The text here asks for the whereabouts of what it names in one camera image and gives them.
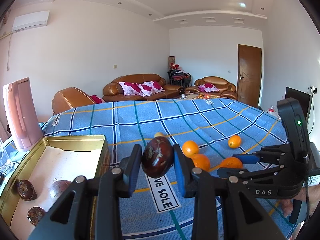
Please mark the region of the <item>person right hand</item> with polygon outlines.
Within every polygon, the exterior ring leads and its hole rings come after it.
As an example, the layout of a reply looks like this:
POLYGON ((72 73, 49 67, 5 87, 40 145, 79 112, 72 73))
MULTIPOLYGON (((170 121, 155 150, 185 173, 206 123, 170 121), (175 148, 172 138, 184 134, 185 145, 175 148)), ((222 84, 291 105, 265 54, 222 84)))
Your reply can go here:
MULTIPOLYGON (((294 200, 306 201, 306 191, 303 187, 299 194, 294 197, 294 200)), ((320 185, 311 186, 308 188, 309 194, 309 204, 310 204, 310 215, 314 213, 319 204, 320 200, 320 185)), ((281 209, 283 211, 284 217, 291 215, 293 211, 293 202, 290 199, 281 199, 280 201, 281 209)))

